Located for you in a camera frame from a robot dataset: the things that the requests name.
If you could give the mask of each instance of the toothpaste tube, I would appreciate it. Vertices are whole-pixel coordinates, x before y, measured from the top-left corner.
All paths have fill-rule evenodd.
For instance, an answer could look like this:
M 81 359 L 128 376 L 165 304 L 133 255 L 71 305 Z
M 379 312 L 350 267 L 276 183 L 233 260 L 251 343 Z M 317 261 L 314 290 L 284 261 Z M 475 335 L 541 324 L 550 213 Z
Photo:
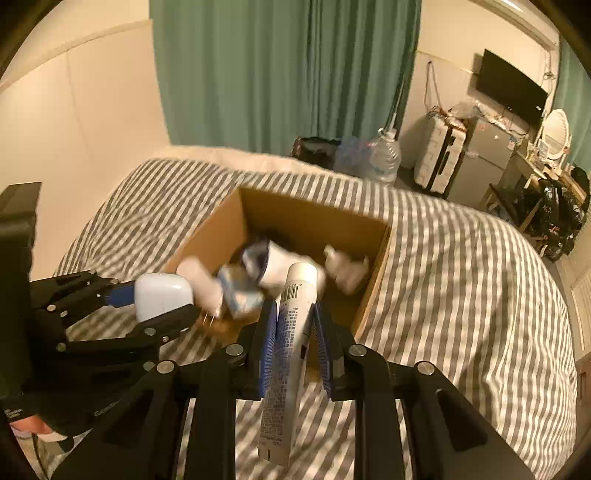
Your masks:
M 269 387 L 263 399 L 259 457 L 289 466 L 296 439 L 304 371 L 310 346 L 312 305 L 317 296 L 316 268 L 306 262 L 293 264 L 281 293 L 275 350 Z

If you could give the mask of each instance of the gray and white striped blanket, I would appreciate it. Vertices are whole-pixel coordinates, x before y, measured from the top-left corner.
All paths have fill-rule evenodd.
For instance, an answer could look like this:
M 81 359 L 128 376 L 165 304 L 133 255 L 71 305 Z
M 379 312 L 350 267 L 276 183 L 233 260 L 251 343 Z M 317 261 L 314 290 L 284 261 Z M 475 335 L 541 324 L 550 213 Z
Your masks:
M 384 279 L 361 342 L 389 361 L 437 365 L 538 479 L 551 478 L 562 466 L 575 433 L 576 374 L 567 310 L 534 250 L 517 230 L 490 216 L 357 179 L 150 160 L 104 203 L 57 273 L 96 268 L 104 277 L 127 281 L 158 271 L 238 185 L 390 222 Z M 104 307 L 71 327 L 69 336 L 123 336 L 134 322 L 132 307 Z M 193 328 L 162 348 L 161 355 L 186 364 L 206 358 L 214 348 Z M 259 403 L 238 402 L 238 478 L 352 478 L 353 403 L 329 402 L 321 385 L 306 385 L 288 470 L 257 458 L 260 415 Z M 404 423 L 401 433 L 404 440 Z M 406 446 L 405 451 L 410 476 Z M 60 462 L 47 460 L 50 471 Z

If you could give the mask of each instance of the plastic bag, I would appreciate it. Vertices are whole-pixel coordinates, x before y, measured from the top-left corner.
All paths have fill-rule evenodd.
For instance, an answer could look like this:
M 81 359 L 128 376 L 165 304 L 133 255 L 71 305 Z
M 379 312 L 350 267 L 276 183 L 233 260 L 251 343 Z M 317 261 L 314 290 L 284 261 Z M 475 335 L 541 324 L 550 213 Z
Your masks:
M 570 190 L 555 180 L 540 180 L 542 205 L 531 224 L 536 235 L 544 238 L 544 255 L 557 261 L 574 247 L 574 239 L 583 226 L 584 213 Z
M 334 171 L 359 177 L 361 166 L 367 162 L 370 153 L 367 142 L 357 137 L 346 137 L 336 150 Z
M 471 118 L 476 113 L 476 108 L 480 108 L 480 102 L 474 98 L 466 97 L 460 103 L 455 104 L 449 113 L 456 118 Z

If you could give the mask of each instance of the barcode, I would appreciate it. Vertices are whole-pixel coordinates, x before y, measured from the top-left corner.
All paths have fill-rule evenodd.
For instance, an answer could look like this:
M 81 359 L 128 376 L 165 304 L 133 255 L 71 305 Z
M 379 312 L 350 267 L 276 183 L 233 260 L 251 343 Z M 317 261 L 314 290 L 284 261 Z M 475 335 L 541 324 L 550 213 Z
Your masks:
M 283 291 L 283 298 L 281 299 L 281 301 L 287 301 L 287 300 L 293 300 L 297 298 L 297 291 L 299 289 L 299 286 L 296 284 L 292 284 L 290 286 L 288 286 L 284 291 Z

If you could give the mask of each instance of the person's hand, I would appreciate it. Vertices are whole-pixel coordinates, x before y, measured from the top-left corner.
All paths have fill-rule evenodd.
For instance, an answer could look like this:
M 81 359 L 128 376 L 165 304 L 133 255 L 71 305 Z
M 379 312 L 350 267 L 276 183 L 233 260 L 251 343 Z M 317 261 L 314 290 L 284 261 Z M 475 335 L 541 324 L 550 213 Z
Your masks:
M 37 435 L 45 435 L 53 432 L 52 428 L 37 415 L 31 415 L 26 419 L 12 421 L 10 422 L 10 425 L 21 432 L 30 432 Z

